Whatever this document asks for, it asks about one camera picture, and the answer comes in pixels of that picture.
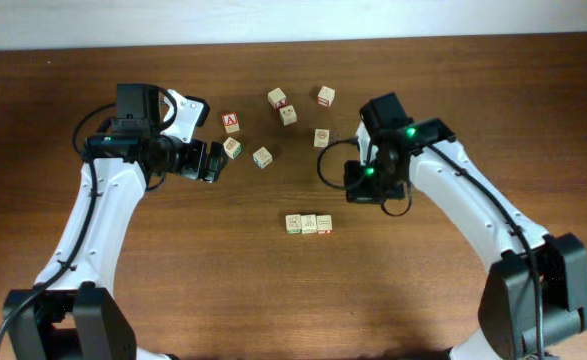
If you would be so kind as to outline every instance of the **brown surface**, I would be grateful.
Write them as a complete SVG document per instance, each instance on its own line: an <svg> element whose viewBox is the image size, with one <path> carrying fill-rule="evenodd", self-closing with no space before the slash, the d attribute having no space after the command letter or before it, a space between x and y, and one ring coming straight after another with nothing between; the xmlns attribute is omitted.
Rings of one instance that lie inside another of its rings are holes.
<svg viewBox="0 0 587 360"><path fill-rule="evenodd" d="M237 112L245 147L219 183L170 177L131 220L115 294L150 350L347 358L446 348L475 329L485 275L436 206L418 194L389 218L315 174L313 129L350 136L359 107L389 91L416 119L444 119L524 213L587 245L587 34L3 52L0 308L52 254L78 187L71 132L117 82L207 99L201 139L224 140L220 115ZM321 85L337 90L331 109L312 99ZM281 126L275 87L297 124ZM265 170L251 159L261 146L275 158ZM327 158L333 179L347 156ZM291 213L331 214L335 233L287 236ZM551 350L585 358L587 334Z"/></svg>

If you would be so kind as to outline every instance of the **white wall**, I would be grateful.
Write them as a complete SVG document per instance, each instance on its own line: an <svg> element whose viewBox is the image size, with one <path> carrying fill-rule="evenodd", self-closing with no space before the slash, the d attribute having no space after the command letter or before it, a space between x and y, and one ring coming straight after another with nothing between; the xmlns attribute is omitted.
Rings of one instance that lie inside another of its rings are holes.
<svg viewBox="0 0 587 360"><path fill-rule="evenodd" d="M0 49L587 31L587 0L0 0Z"/></svg>

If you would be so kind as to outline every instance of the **toy block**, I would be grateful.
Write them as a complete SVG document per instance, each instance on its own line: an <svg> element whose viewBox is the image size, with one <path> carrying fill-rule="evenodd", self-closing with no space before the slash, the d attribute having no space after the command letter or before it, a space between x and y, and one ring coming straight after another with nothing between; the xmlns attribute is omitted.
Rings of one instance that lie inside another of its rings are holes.
<svg viewBox="0 0 587 360"><path fill-rule="evenodd" d="M232 133L240 130L240 123L236 113L222 115L222 122L227 133Z"/></svg>
<svg viewBox="0 0 587 360"><path fill-rule="evenodd" d="M273 162L273 156L268 150L266 150L266 148L262 147L260 150L253 153L253 160L260 169L264 169L268 164Z"/></svg>
<svg viewBox="0 0 587 360"><path fill-rule="evenodd" d="M335 99L335 90L326 86L322 86L320 93L317 94L317 103L322 106L331 107L331 104L333 104L333 99Z"/></svg>
<svg viewBox="0 0 587 360"><path fill-rule="evenodd" d="M300 234L302 233L302 217L297 215L286 215L286 233Z"/></svg>
<svg viewBox="0 0 587 360"><path fill-rule="evenodd" d="M284 124L284 126L293 124L297 121L297 114L295 113L295 109L293 109L293 105L285 106L280 109L280 119L282 119L282 124Z"/></svg>
<svg viewBox="0 0 587 360"><path fill-rule="evenodd" d="M331 215L320 215L316 217L316 220L318 234L330 234L331 231L333 231L333 222L331 221Z"/></svg>
<svg viewBox="0 0 587 360"><path fill-rule="evenodd" d="M329 144L329 131L324 129L315 129L315 140L313 146L325 147Z"/></svg>
<svg viewBox="0 0 587 360"><path fill-rule="evenodd" d="M315 215L302 215L302 234L317 232L317 219Z"/></svg>
<svg viewBox="0 0 587 360"><path fill-rule="evenodd" d="M286 95L284 95L284 92L280 88L271 91L268 98L275 110L286 106Z"/></svg>
<svg viewBox="0 0 587 360"><path fill-rule="evenodd" d="M224 142L224 151L231 159L235 159L242 152L242 144L233 138L228 138Z"/></svg>

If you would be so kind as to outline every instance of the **cube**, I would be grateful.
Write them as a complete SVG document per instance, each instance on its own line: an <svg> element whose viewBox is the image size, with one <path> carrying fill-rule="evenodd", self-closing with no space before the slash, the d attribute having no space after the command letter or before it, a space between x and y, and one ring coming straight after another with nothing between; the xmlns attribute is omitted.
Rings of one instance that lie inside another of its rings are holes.
<svg viewBox="0 0 587 360"><path fill-rule="evenodd" d="M224 142L224 151L231 159L235 159L242 152L242 144L233 138L228 138Z"/></svg>
<svg viewBox="0 0 587 360"><path fill-rule="evenodd" d="M286 215L286 233L300 234L302 233L302 217L297 215Z"/></svg>
<svg viewBox="0 0 587 360"><path fill-rule="evenodd" d="M253 153L253 160L260 169L264 169L268 164L273 162L273 156L265 147L262 147L260 150Z"/></svg>
<svg viewBox="0 0 587 360"><path fill-rule="evenodd" d="M331 215L320 215L316 218L316 220L318 234L330 234L331 231L333 231L333 222L331 221Z"/></svg>
<svg viewBox="0 0 587 360"><path fill-rule="evenodd" d="M335 99L335 90L326 86L322 86L320 93L317 94L317 103L322 106L331 107L331 104L333 104L333 99Z"/></svg>
<svg viewBox="0 0 587 360"><path fill-rule="evenodd" d="M297 121L297 114L295 113L295 109L293 109L293 105L285 106L280 109L280 119L282 119L282 124L284 124L284 126L293 124Z"/></svg>
<svg viewBox="0 0 587 360"><path fill-rule="evenodd" d="M324 129L315 129L315 140L313 146L326 147L329 144L329 131Z"/></svg>
<svg viewBox="0 0 587 360"><path fill-rule="evenodd" d="M315 215L302 215L302 234L317 232L317 219Z"/></svg>
<svg viewBox="0 0 587 360"><path fill-rule="evenodd" d="M232 133L240 130L240 123L236 113L222 115L222 122L227 133Z"/></svg>
<svg viewBox="0 0 587 360"><path fill-rule="evenodd" d="M284 92L280 88L271 91L268 98L275 110L286 106L286 95L284 95Z"/></svg>

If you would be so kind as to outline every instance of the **brown table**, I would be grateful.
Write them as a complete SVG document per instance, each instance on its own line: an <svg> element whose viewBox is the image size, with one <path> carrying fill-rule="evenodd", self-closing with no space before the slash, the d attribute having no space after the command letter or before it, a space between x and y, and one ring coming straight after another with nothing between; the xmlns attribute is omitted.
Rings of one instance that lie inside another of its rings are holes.
<svg viewBox="0 0 587 360"><path fill-rule="evenodd" d="M358 109L390 91L416 119L444 119L525 214L587 246L587 34L0 52L0 309L55 249L79 185L71 132L118 82L205 98L203 140L224 140L221 114L237 112L245 146L218 183L171 176L133 215L115 296L149 350L354 358L471 334L485 274L442 212L416 194L390 218L315 173L313 130L351 136ZM337 90L330 109L315 103L322 85ZM296 124L269 105L275 87ZM275 157L264 170L261 146ZM336 149L328 176L355 156ZM287 236L293 213L331 214L335 233ZM587 333L550 350L586 358Z"/></svg>

